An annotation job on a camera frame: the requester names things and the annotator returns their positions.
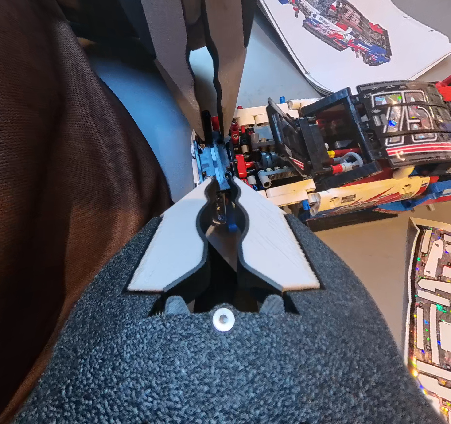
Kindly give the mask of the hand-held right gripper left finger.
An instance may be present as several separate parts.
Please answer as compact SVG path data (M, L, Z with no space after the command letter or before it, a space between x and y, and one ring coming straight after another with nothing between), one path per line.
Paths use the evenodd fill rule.
M127 292L169 293L200 274L212 215L213 178L208 177L161 215Z

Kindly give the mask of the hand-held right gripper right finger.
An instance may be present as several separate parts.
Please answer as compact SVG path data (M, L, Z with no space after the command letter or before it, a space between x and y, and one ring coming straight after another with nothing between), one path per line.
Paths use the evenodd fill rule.
M320 288L286 213L242 180L229 180L235 204L236 224L241 232L239 267L276 292Z

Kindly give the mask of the grey desk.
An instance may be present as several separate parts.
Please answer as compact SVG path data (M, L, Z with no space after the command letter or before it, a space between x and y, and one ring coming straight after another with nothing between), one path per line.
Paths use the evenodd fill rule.
M391 0L417 21L450 38L450 0ZM151 60L108 45L91 45L86 53L98 76L116 94L151 146L167 179L171 198L194 188L189 138L191 131ZM257 9L248 46L238 105L267 103L268 97L316 98L278 34ZM450 203L426 206L376 222L320 231L318 237L356 273L384 315L400 351L404 347L406 232L409 216L450 223Z

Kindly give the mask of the person's brown shirt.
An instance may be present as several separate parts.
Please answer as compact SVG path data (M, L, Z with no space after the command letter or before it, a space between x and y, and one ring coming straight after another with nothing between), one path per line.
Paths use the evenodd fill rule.
M1 1L1 423L99 270L171 204L150 145L61 9Z

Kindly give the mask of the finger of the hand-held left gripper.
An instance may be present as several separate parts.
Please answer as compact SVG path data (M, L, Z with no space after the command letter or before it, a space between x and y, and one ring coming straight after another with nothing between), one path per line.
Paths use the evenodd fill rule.
M241 0L204 0L206 46L213 60L213 85L221 133L234 118L247 49Z
M205 140L194 75L188 60L182 0L140 1L155 52L155 65L192 130Z

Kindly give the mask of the white instruction booklet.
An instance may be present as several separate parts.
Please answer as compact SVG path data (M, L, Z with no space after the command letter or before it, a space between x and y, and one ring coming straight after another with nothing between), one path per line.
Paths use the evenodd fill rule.
M450 55L449 39L390 0L258 0L318 91L420 77Z

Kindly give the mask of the red white blue brick race car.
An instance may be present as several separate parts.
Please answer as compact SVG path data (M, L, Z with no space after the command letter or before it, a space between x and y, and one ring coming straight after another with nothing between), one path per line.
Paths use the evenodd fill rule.
M238 106L236 175L301 220L450 201L450 77L385 81L326 97Z

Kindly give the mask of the black white brick bumper assembly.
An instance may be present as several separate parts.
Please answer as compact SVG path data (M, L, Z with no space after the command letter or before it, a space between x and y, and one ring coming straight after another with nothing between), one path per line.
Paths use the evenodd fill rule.
M234 202L230 197L229 179L234 176L231 166L232 143L229 136L223 137L218 117L212 117L209 111L201 113L202 127L206 140L193 131L191 135L191 154L195 185L208 177L215 177L218 183L213 225L225 226L230 233L238 231L234 218Z

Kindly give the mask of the holographic sticker sheet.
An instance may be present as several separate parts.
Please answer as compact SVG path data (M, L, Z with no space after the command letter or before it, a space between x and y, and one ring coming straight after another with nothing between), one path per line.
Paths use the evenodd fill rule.
M450 423L450 224L410 218L404 299L404 363L434 410Z

